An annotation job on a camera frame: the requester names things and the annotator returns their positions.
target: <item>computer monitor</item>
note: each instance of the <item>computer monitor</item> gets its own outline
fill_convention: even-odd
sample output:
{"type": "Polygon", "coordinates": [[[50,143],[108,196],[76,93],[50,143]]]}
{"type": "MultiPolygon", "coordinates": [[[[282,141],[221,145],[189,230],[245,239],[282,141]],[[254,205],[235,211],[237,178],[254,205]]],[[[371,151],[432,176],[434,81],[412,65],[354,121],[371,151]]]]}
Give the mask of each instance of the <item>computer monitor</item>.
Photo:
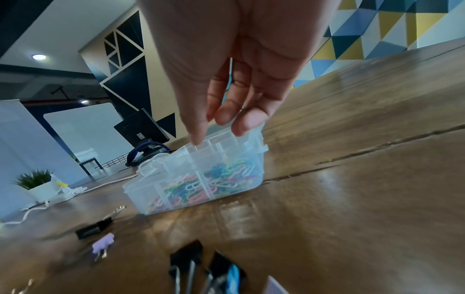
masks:
{"type": "MultiPolygon", "coordinates": [[[[122,122],[114,126],[115,130],[121,134],[134,148],[146,142],[166,143],[170,140],[165,132],[158,126],[154,119],[145,109],[130,115],[122,122]]],[[[159,153],[161,147],[151,145],[140,150],[143,152],[144,160],[159,153]]]]}

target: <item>recessed light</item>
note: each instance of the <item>recessed light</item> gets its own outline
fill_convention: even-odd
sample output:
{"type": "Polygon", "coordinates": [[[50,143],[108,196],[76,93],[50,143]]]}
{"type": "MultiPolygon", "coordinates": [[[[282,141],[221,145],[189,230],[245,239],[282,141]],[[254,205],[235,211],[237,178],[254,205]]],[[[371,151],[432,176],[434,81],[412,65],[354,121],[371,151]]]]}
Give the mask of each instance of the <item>recessed light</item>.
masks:
{"type": "Polygon", "coordinates": [[[34,54],[32,56],[32,58],[34,58],[35,60],[45,60],[45,59],[47,59],[47,56],[45,56],[43,54],[34,54]]]}

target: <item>green plant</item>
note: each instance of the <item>green plant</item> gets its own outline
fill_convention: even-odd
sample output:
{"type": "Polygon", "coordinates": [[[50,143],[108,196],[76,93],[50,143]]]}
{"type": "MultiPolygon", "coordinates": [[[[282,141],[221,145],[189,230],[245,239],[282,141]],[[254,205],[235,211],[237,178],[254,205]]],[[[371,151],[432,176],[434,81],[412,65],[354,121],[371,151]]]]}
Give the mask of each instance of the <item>green plant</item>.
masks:
{"type": "Polygon", "coordinates": [[[27,190],[31,190],[32,188],[50,182],[51,174],[49,170],[35,170],[32,173],[24,173],[18,177],[15,184],[27,190]]]}

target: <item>clear plastic box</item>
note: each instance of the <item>clear plastic box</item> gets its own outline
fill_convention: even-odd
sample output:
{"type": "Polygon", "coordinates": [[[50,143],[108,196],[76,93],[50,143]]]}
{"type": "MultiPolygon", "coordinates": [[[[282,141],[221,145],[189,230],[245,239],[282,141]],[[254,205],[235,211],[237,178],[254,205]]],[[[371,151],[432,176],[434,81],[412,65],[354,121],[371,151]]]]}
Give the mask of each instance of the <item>clear plastic box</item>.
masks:
{"type": "Polygon", "coordinates": [[[139,166],[138,175],[123,185],[124,192],[149,215],[256,188],[263,181],[263,153],[268,151],[262,127],[243,137],[226,128],[198,146],[158,154],[139,166]]]}

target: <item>ceiling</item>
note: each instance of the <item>ceiling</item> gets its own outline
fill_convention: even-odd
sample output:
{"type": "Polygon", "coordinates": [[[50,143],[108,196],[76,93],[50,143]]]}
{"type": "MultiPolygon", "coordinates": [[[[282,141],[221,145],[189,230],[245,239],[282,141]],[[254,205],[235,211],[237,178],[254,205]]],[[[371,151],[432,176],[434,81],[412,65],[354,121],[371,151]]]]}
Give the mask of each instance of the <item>ceiling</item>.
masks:
{"type": "Polygon", "coordinates": [[[78,51],[135,0],[0,0],[0,100],[106,97],[78,51]],[[36,61],[33,54],[44,54],[36,61]]]}

